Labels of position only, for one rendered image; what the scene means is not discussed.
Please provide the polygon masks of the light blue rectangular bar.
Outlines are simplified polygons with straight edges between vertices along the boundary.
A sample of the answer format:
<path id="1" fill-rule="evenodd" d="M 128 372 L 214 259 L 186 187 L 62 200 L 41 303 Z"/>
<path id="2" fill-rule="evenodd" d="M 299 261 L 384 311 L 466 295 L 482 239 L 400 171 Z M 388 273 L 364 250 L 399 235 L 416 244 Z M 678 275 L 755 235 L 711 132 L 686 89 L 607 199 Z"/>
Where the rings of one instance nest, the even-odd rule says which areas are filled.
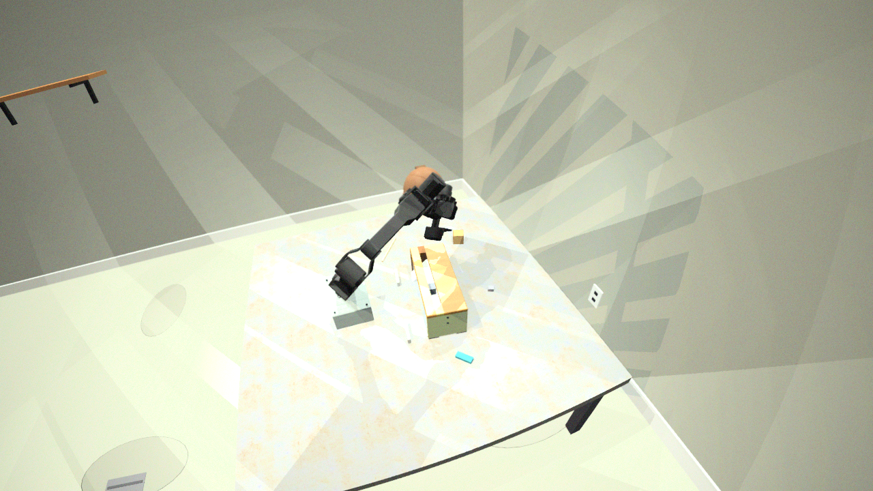
<path id="1" fill-rule="evenodd" d="M 473 360 L 473 357 L 470 357 L 470 355 L 464 354 L 462 352 L 456 352 L 455 358 L 466 361 L 469 364 L 471 364 Z"/>

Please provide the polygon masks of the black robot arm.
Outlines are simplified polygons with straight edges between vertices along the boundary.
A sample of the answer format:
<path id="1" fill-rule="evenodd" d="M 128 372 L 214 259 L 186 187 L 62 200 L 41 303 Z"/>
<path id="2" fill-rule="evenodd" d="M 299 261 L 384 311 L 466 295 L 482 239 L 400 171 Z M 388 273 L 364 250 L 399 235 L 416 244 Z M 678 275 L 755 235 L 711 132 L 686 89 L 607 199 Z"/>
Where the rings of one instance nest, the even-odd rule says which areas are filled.
<path id="1" fill-rule="evenodd" d="M 386 243 L 389 243 L 391 237 L 395 236 L 403 226 L 410 226 L 412 221 L 418 221 L 434 202 L 436 207 L 432 209 L 432 213 L 436 218 L 454 220 L 456 210 L 458 209 L 454 196 L 447 195 L 444 199 L 436 198 L 434 202 L 432 201 L 437 194 L 442 192 L 445 186 L 445 180 L 432 172 L 419 186 L 419 189 L 417 186 L 414 186 L 412 189 L 408 188 L 406 190 L 401 198 L 399 198 L 394 215 L 379 232 L 375 233 L 371 239 L 363 242 L 360 248 L 348 251 L 339 260 L 339 263 L 336 264 L 336 274 L 331 277 L 331 282 L 328 286 L 336 292 L 337 298 L 343 298 L 346 301 L 355 292 L 357 287 L 361 286 L 361 283 L 367 279 L 369 273 L 372 273 L 375 259 L 383 252 L 381 250 L 385 247 Z M 359 250 L 369 260 L 368 273 L 347 256 Z"/>

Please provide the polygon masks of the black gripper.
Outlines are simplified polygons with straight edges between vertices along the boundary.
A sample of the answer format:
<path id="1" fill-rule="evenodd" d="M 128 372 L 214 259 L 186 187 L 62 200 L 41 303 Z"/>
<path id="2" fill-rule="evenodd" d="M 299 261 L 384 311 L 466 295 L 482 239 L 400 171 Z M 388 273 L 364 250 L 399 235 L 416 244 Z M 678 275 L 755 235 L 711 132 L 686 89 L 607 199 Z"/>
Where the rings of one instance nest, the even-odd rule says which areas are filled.
<path id="1" fill-rule="evenodd" d="M 452 195 L 452 186 L 449 184 L 446 184 L 446 186 L 443 188 L 442 192 L 440 192 L 439 194 L 436 195 L 436 198 L 444 199 L 444 198 L 446 198 L 447 195 L 450 195 L 450 196 Z M 432 201 L 434 202 L 434 199 Z M 432 204 L 432 206 L 430 208 L 428 208 L 428 211 L 423 214 L 423 215 L 426 215 L 427 218 L 431 218 L 431 220 L 432 220 L 432 226 L 426 227 L 424 237 L 425 237 L 425 239 L 428 239 L 428 240 L 441 241 L 443 233 L 451 232 L 452 230 L 450 230 L 449 228 L 439 227 L 440 219 L 436 218 L 432 213 L 432 209 L 434 209 L 435 207 L 436 207 L 436 203 L 434 202 L 434 204 Z"/>

